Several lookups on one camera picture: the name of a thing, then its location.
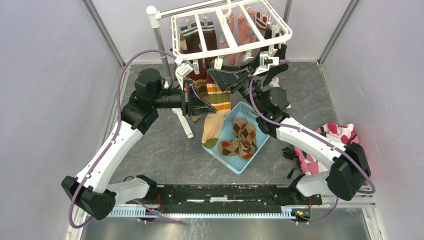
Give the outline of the argyle beige sock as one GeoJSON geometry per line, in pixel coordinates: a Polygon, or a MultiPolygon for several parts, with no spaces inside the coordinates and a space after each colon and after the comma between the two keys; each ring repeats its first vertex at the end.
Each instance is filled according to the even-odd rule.
{"type": "Polygon", "coordinates": [[[235,139],[239,139],[244,145],[240,158],[249,160],[258,150],[256,126],[249,123],[247,118],[233,118],[232,129],[235,139]]]}
{"type": "Polygon", "coordinates": [[[218,144],[220,154],[222,156],[241,156],[241,151],[244,148],[242,142],[235,138],[233,140],[223,140],[218,144]]]}

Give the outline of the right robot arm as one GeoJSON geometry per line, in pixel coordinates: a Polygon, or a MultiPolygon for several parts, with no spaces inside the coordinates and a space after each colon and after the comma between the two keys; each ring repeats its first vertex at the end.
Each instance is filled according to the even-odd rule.
{"type": "Polygon", "coordinates": [[[374,194],[371,170],[365,151],[357,143],[343,144],[305,127],[285,112],[289,106],[286,90],[274,86],[264,90],[248,69],[228,71],[209,69],[208,75],[221,91],[239,92],[255,110],[260,130],[310,154],[327,171],[303,175],[293,181],[289,199],[302,204],[309,197],[330,194],[350,201],[356,194],[374,194]]]}

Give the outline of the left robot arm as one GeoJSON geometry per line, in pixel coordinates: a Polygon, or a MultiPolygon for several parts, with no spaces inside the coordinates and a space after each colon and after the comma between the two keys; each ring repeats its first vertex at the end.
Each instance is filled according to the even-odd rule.
{"type": "Polygon", "coordinates": [[[188,117],[217,111],[199,94],[193,81],[183,81],[179,88],[166,88],[164,83],[157,69],[146,68],[138,74],[135,91],[105,143],[76,177],[63,179],[61,186],[72,206],[102,220],[117,205],[139,199],[151,204],[156,200],[156,184],[145,176],[109,183],[125,155],[159,117],[159,109],[181,109],[183,116],[188,117]]]}

